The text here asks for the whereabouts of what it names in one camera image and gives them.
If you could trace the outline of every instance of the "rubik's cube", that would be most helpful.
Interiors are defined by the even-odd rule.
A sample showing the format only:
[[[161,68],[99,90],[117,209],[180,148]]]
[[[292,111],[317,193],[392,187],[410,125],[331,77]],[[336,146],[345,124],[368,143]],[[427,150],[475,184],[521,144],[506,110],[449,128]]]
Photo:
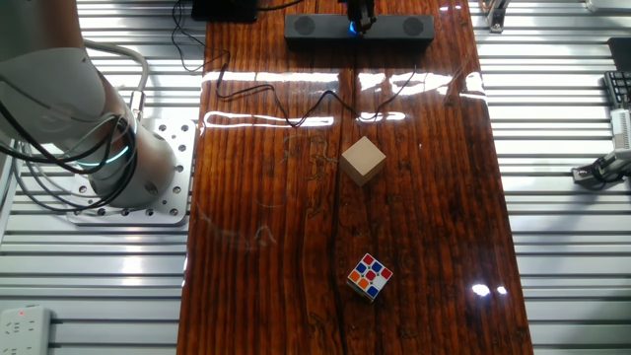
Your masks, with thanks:
[[[346,283],[373,302],[390,277],[392,277],[392,271],[367,253],[348,275]]]

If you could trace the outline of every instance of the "electrical outlet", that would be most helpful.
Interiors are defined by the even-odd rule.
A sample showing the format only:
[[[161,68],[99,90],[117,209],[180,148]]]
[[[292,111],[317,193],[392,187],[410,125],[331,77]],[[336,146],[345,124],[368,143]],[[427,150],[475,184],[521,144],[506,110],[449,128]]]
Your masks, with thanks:
[[[42,306],[0,314],[0,355],[46,355],[50,310]]]

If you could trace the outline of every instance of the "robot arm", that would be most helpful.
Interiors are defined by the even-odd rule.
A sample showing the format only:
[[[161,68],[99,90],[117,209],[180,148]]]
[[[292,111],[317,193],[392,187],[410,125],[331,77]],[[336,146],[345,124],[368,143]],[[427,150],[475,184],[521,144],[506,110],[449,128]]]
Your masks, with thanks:
[[[375,0],[338,0],[346,3],[348,20],[358,34],[365,34],[377,20]]]
[[[96,147],[120,116],[133,134],[133,145],[111,140],[77,162],[84,170],[104,161],[88,175],[99,196],[126,187],[112,201],[115,207],[142,207],[169,186],[175,173],[175,155],[169,144],[137,122],[134,112],[97,70],[86,53],[79,28],[76,1],[0,1],[0,130],[25,140],[17,122],[36,143],[52,143],[72,155]],[[133,155],[124,154],[129,147]],[[136,160],[133,177],[124,175]]]

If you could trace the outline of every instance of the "metal slat floor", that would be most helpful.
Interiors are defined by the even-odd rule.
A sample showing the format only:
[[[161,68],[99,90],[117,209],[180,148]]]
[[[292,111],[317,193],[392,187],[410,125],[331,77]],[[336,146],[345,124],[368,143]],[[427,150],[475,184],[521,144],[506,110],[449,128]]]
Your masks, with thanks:
[[[88,39],[149,58],[147,117],[196,120],[202,79],[171,44],[173,3],[79,0],[81,25]],[[535,354],[630,354],[630,189],[585,191],[569,170],[612,149],[598,79],[615,69],[607,39],[630,36],[631,17],[593,14],[582,1],[514,0],[504,33],[490,35],[477,2],[469,7]],[[204,24],[186,27],[204,38]],[[201,65],[201,48],[180,41],[186,63]],[[140,68],[90,54],[128,98]],[[54,310],[50,354],[175,354],[187,226],[77,228],[19,191],[2,213],[0,310]]]

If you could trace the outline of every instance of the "speaker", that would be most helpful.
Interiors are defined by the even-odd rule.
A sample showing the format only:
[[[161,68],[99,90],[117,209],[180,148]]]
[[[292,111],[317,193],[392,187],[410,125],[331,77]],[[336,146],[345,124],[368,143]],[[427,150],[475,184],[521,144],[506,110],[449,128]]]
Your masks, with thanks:
[[[314,46],[397,47],[422,52],[434,40],[434,18],[427,15],[379,15],[373,27],[357,34],[344,15],[287,15],[285,40],[293,50]]]

